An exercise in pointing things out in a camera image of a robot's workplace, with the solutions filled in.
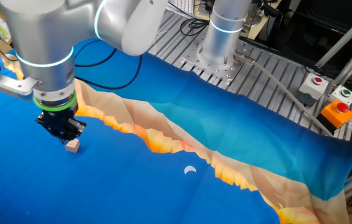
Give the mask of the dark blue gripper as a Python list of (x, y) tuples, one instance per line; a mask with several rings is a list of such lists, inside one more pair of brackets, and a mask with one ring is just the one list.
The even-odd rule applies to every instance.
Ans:
[(74, 107), (61, 111), (46, 111), (37, 117), (35, 122), (40, 124), (62, 144), (79, 137), (86, 127), (86, 123), (74, 119)]

